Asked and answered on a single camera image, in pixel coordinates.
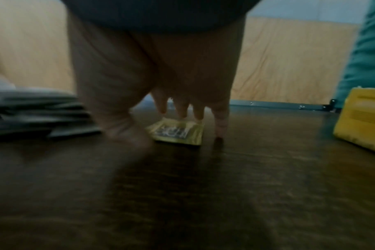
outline stack of packets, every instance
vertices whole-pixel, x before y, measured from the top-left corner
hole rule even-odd
[[[99,132],[74,94],[0,81],[0,136],[30,133],[55,138]]]
[[[146,129],[157,141],[199,146],[202,143],[204,125],[194,121],[163,118]]]
[[[375,151],[375,89],[351,90],[334,135]]]

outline wooden tabletop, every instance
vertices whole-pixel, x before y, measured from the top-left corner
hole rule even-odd
[[[375,153],[335,139],[337,116],[232,107],[225,140],[208,113],[201,147],[144,158],[101,135],[0,141],[0,250],[375,249]]]

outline yellow object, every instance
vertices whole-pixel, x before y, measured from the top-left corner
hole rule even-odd
[[[204,125],[163,118],[146,129],[154,140],[198,146],[202,142]]]
[[[375,151],[375,89],[351,90],[334,135]]]

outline wooden backdrop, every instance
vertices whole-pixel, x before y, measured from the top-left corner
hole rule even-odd
[[[325,104],[359,26],[250,17],[232,99]],[[0,0],[0,74],[73,90],[65,10],[55,0]]]

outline yellow packet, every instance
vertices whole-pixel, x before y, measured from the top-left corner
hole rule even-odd
[[[154,140],[198,146],[202,142],[204,125],[163,118],[146,129]]]

